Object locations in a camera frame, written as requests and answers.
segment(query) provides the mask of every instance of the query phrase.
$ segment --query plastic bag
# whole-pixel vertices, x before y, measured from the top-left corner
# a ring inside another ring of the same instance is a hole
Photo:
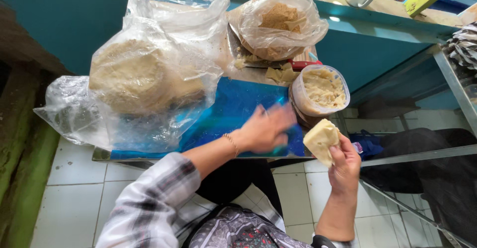
[[[62,76],[46,89],[44,107],[33,111],[66,140],[111,150],[106,124],[88,96],[89,76]]]
[[[177,42],[199,49],[223,68],[229,5],[230,0],[128,0],[126,15],[159,21]]]
[[[113,149],[170,152],[214,103],[222,73],[158,22],[128,16],[92,56],[89,90]]]
[[[300,33],[272,28],[260,28],[262,15],[277,3],[296,8]],[[242,45],[254,55],[269,61],[290,59],[315,45],[328,31],[328,22],[319,18],[313,0],[250,0],[228,13],[230,26]]]

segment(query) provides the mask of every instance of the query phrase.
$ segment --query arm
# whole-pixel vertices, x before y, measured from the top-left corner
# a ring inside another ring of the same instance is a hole
[[[172,230],[176,208],[200,186],[201,179],[237,152],[268,152],[288,139],[283,131],[296,123],[290,105],[258,106],[241,129],[183,154],[170,153],[129,184],[104,224],[97,248],[177,247]]]
[[[348,138],[340,134],[341,149],[330,147],[335,165],[328,171],[331,195],[319,218],[315,234],[332,241],[355,238],[355,214],[361,158]]]

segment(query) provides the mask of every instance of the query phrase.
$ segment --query sleeve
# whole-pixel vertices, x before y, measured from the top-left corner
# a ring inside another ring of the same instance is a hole
[[[170,153],[129,184],[116,200],[96,248],[178,246],[171,225],[176,206],[200,186],[189,159]]]
[[[311,244],[313,248],[354,248],[359,247],[356,243],[356,239],[352,241],[331,241],[328,238],[321,235],[314,235],[313,242]]]

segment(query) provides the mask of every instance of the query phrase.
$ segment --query dough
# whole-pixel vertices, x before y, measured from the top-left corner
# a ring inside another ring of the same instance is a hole
[[[303,73],[303,84],[308,97],[324,108],[344,108],[346,95],[341,80],[335,79],[328,69],[310,70]]]
[[[332,145],[340,145],[340,131],[327,119],[322,119],[304,137],[303,143],[315,155],[315,157],[330,168],[333,158],[329,148]]]
[[[130,39],[105,48],[91,63],[89,88],[113,111],[152,114],[204,94],[193,67],[166,64],[156,46]]]
[[[265,77],[268,79],[272,79],[278,82],[287,82],[287,81],[294,81],[300,73],[294,72],[291,68],[290,63],[286,63],[283,66],[280,66],[282,70],[273,69],[271,67],[267,68],[267,73],[265,73]]]

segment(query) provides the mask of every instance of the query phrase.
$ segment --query bracelet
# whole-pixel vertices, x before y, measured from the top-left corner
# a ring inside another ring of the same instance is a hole
[[[230,136],[229,133],[225,133],[225,134],[222,135],[222,137],[227,138],[232,143],[232,145],[234,145],[234,147],[235,147],[235,157],[237,157],[238,154],[239,154],[239,148],[237,147],[237,144],[235,144],[234,140],[232,139],[232,136]]]

